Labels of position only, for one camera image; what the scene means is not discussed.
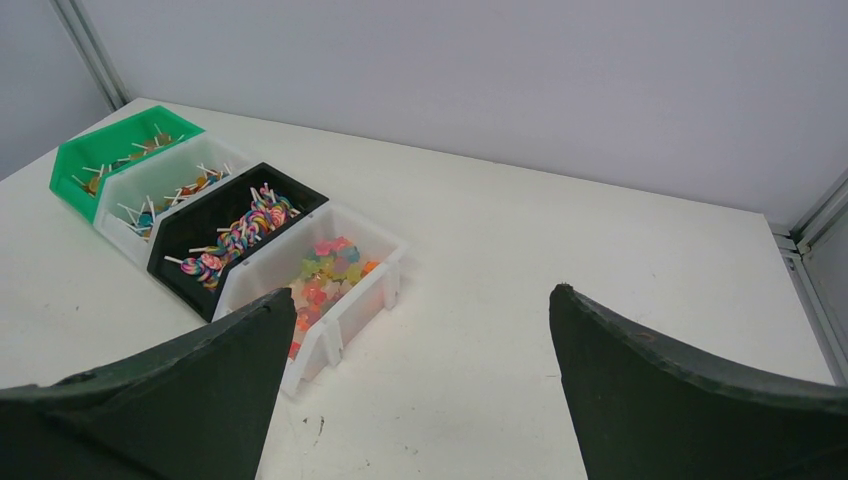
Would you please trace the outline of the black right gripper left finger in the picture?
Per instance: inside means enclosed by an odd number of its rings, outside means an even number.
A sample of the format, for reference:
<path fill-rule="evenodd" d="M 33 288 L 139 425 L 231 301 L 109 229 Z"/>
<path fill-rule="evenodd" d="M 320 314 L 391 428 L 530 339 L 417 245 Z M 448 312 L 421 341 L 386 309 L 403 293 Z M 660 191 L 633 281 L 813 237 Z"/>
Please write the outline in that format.
<path fill-rule="evenodd" d="M 296 313 L 275 290 L 120 361 L 1 393 L 5 479 L 253 479 Z"/>

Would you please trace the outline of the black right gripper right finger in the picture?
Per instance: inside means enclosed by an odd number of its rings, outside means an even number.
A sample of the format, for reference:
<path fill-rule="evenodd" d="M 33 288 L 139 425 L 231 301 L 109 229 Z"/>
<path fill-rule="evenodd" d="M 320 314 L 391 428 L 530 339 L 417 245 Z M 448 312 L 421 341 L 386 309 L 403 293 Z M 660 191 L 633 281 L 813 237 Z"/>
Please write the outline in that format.
<path fill-rule="evenodd" d="M 845 388 L 724 359 L 567 284 L 549 327 L 589 478 L 846 477 Z"/>

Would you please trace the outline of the black swirl lollipop bin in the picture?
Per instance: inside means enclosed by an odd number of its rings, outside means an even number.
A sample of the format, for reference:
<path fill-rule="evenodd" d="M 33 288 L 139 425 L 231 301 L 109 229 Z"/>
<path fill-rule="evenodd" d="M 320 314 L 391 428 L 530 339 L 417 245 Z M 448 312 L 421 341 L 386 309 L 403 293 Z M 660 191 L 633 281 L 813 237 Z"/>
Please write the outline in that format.
<path fill-rule="evenodd" d="M 159 218 L 147 273 L 210 322 L 231 271 L 329 201 L 267 163 Z"/>

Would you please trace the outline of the white star candy bin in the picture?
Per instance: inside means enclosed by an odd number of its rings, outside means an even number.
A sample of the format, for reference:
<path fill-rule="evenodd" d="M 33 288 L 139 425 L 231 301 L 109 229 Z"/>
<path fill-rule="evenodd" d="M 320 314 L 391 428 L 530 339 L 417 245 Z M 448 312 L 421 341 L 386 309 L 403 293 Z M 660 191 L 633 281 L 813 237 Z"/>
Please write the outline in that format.
<path fill-rule="evenodd" d="M 395 306 L 407 249 L 377 223 L 329 202 L 236 265 L 222 283 L 213 317 L 290 289 L 296 326 L 280 390 L 293 397 L 302 383 L 337 366 L 357 334 Z"/>

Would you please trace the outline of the white lollipop bin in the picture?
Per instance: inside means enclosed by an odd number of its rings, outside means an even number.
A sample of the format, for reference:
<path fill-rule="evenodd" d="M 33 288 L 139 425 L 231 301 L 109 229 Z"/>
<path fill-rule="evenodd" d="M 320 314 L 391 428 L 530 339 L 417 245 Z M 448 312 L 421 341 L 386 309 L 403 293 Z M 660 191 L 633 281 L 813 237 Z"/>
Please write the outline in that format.
<path fill-rule="evenodd" d="M 160 224 L 259 162 L 250 151 L 203 133 L 104 180 L 92 226 L 144 270 Z"/>

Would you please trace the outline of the green candy bin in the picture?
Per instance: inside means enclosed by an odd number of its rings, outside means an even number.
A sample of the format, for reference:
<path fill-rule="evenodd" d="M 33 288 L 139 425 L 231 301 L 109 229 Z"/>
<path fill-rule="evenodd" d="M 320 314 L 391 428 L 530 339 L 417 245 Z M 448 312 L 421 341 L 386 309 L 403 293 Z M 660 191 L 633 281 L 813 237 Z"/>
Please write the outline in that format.
<path fill-rule="evenodd" d="M 58 147 L 50 191 L 88 223 L 111 177 L 204 132 L 163 106 L 154 106 Z"/>

